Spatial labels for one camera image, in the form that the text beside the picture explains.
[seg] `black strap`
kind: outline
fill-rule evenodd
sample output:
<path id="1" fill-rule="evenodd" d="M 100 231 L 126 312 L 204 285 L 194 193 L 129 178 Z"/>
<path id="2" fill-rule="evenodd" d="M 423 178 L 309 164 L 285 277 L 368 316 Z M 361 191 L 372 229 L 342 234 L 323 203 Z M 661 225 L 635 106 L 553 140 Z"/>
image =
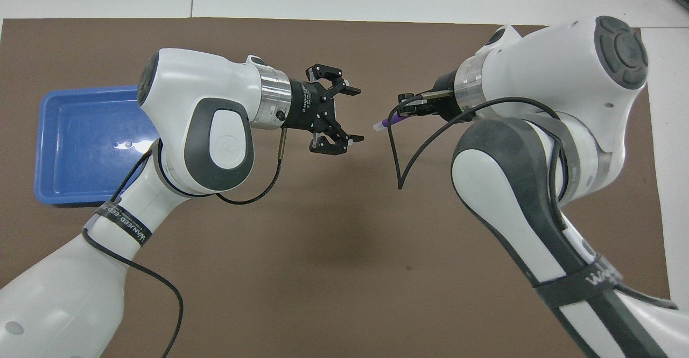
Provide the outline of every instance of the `black strap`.
<path id="1" fill-rule="evenodd" d="M 117 203 L 110 201 L 103 203 L 98 210 L 96 210 L 96 214 L 103 218 L 110 219 L 112 223 L 122 228 L 122 230 L 130 235 L 131 238 L 134 238 L 141 246 L 143 246 L 146 241 L 148 241 L 148 238 L 151 238 L 153 235 L 146 225 Z"/>
<path id="2" fill-rule="evenodd" d="M 588 300 L 613 289 L 622 275 L 602 255 L 578 272 L 534 287 L 548 308 L 566 306 Z"/>

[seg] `brown mat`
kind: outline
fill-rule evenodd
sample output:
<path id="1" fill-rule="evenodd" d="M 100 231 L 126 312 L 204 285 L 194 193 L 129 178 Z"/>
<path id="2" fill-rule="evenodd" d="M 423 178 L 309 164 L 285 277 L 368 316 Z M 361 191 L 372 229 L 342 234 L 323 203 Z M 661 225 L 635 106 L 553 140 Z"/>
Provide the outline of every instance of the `brown mat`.
<path id="1" fill-rule="evenodd" d="M 578 348 L 493 238 L 460 203 L 451 153 L 465 125 L 420 158 L 397 191 L 387 135 L 372 132 L 402 92 L 428 89 L 497 25 L 267 19 L 6 19 L 0 42 L 0 286 L 66 243 L 93 208 L 55 208 L 32 193 L 39 103 L 50 90 L 130 85 L 161 47 L 243 62 L 263 57 L 290 78 L 342 68 L 356 97 L 338 119 L 366 141 L 339 156 L 308 152 L 290 131 L 283 173 L 262 201 L 182 204 L 136 257 L 185 297 L 170 356 L 579 356 Z M 537 27 L 519 27 L 522 34 Z M 648 95 L 632 110 L 627 166 L 566 213 L 625 275 L 667 297 Z M 441 125 L 396 129 L 403 161 Z M 240 189 L 271 179 L 279 132 L 256 131 L 256 166 Z M 104 357 L 158 356 L 177 307 L 162 284 L 130 272 L 123 322 Z"/>

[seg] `purple marker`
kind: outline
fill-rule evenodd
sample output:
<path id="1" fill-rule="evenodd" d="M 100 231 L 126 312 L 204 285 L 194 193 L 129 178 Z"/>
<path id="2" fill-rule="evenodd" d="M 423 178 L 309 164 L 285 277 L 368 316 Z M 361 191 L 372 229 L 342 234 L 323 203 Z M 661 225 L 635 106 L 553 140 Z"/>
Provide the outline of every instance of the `purple marker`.
<path id="1" fill-rule="evenodd" d="M 401 122 L 401 120 L 404 120 L 405 118 L 409 118 L 411 116 L 399 116 L 397 113 L 394 113 L 392 116 L 392 123 L 398 123 Z M 375 132 L 381 132 L 381 130 L 384 130 L 385 128 L 388 127 L 387 123 L 387 118 L 376 125 L 374 125 L 374 131 Z"/>

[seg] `robotic arm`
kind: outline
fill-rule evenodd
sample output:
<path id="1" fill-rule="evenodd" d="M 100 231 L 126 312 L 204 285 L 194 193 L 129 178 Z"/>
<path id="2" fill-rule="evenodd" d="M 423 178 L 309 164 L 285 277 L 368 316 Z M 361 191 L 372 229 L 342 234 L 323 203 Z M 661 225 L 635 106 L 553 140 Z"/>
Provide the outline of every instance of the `robotic arm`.
<path id="1" fill-rule="evenodd" d="M 506 25 L 433 89 L 399 95 L 399 112 L 378 126 L 428 114 L 477 120 L 454 151 L 453 186 L 587 356 L 689 351 L 689 314 L 623 285 L 559 210 L 620 173 L 647 68 L 638 34 L 612 17 L 524 38 Z"/>
<path id="2" fill-rule="evenodd" d="M 310 151 L 339 155 L 363 137 L 335 120 L 334 96 L 357 95 L 342 71 L 307 70 L 309 81 L 249 56 L 236 64 L 203 52 L 162 49 L 148 62 L 138 104 L 160 139 L 140 176 L 106 202 L 78 236 L 0 290 L 0 356 L 96 357 L 123 316 L 127 266 L 180 203 L 241 184 L 254 163 L 250 128 L 313 133 Z M 325 88 L 319 79 L 331 84 Z"/>

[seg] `blue plastic tray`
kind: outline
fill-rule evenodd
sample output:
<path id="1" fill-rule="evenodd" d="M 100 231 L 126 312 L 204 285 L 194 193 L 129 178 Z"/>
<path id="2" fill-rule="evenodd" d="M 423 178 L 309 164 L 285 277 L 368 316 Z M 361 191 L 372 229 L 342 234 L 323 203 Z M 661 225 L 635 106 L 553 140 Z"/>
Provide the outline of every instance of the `blue plastic tray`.
<path id="1" fill-rule="evenodd" d="M 34 194 L 48 204 L 106 201 L 157 138 L 136 86 L 52 91 L 39 113 Z"/>

